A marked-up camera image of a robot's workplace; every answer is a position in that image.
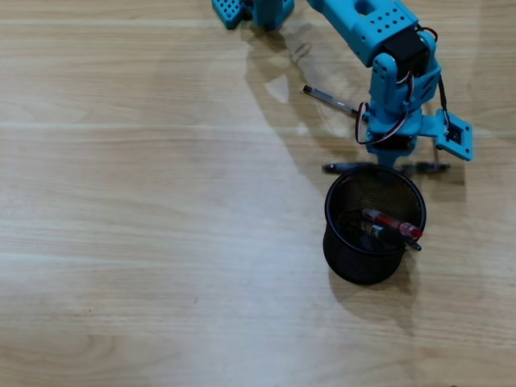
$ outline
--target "black pen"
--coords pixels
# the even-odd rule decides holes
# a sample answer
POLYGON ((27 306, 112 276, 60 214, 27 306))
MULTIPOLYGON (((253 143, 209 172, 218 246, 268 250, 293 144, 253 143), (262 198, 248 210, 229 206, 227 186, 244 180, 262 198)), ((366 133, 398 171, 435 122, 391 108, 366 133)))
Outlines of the black pen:
POLYGON ((336 173, 341 175, 351 168, 364 167, 366 165, 373 165, 373 163, 326 164, 323 165, 322 170, 324 173, 336 173))
POLYGON ((326 93, 322 92, 321 90, 317 90, 313 87, 305 85, 305 87, 303 88, 303 91, 305 92, 305 94, 308 94, 311 97, 317 98, 319 101, 323 101, 323 102, 327 103, 328 105, 336 107, 337 109, 342 110, 348 114, 351 114, 351 115, 358 114, 358 110, 355 109, 353 106, 349 106, 346 102, 341 101, 338 98, 332 97, 330 94, 326 94, 326 93))
POLYGON ((413 239, 406 238, 405 243, 407 244, 407 246, 413 248, 417 252, 420 252, 422 250, 422 247, 419 246, 419 244, 413 239))
POLYGON ((403 238, 403 235, 388 227, 382 227, 374 223, 362 221, 360 222, 360 228, 367 235, 371 235, 372 237, 379 239, 382 242, 392 244, 393 246, 403 246, 405 244, 405 238, 403 238))
POLYGON ((451 168, 450 164, 440 164, 440 163, 427 163, 427 162, 419 162, 414 165, 412 164, 404 164, 402 165, 402 170, 404 169, 414 169, 419 173, 437 173, 444 172, 451 168))

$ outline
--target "pen holder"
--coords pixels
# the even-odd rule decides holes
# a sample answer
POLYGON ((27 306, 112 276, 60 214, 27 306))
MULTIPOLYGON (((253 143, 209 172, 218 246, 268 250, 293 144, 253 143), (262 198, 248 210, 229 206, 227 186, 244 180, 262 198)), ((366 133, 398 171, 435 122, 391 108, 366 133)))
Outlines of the pen holder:
POLYGON ((412 223, 421 231, 427 210, 414 183, 394 169, 359 166, 349 169, 333 183, 325 203, 324 256, 331 269, 344 280, 371 285, 390 277, 406 250, 341 227, 347 214, 364 208, 412 223))

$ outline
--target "robotic arm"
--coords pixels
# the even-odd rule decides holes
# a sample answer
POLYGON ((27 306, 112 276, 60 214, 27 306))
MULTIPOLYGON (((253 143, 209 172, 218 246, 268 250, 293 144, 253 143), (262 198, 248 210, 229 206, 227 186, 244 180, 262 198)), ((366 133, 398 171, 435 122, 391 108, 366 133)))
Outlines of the robotic arm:
MULTIPOLYGON (((293 0, 212 0, 226 27, 235 27, 248 13, 255 24, 280 26, 293 9, 293 0)), ((366 67, 372 67, 371 100, 360 105, 356 139, 376 154, 379 164, 393 167, 408 156, 419 135, 431 137, 438 149, 470 161, 472 126, 449 113, 441 67, 435 59, 437 34, 421 27, 418 18, 399 0, 308 0, 323 14, 366 67), (422 114, 439 87, 443 109, 422 114), (365 141, 360 140, 368 121, 365 141)))

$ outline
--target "blue plastic bracket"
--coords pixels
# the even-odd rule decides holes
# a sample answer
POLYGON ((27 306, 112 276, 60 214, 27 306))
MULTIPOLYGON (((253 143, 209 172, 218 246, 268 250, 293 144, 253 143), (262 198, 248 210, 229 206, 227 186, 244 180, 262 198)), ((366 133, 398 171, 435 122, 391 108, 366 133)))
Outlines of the blue plastic bracket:
POLYGON ((435 139, 435 146, 451 153, 462 160, 473 160, 473 128, 469 123, 448 112, 450 128, 456 133, 456 139, 451 139, 449 130, 444 128, 444 112, 437 110, 436 116, 423 116, 422 130, 419 135, 435 139))
POLYGON ((293 10, 293 0, 211 0, 218 17, 228 30, 235 28, 248 12, 258 27, 276 30, 293 10))
POLYGON ((418 18, 399 0, 308 0, 346 40, 366 67, 382 43, 398 32, 416 27, 418 18))

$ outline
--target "red marker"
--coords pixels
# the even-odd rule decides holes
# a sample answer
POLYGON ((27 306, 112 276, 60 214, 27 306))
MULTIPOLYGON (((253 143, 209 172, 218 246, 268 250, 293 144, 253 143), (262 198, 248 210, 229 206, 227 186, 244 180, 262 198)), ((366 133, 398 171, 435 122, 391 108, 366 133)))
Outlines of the red marker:
POLYGON ((363 209, 362 215, 364 216, 364 218, 371 222, 380 224, 381 226, 392 227, 400 231, 400 234, 408 236, 409 238, 421 238, 422 232, 414 224, 402 222, 395 218, 391 218, 390 216, 387 216, 386 214, 383 214, 380 211, 371 210, 370 208, 363 209))

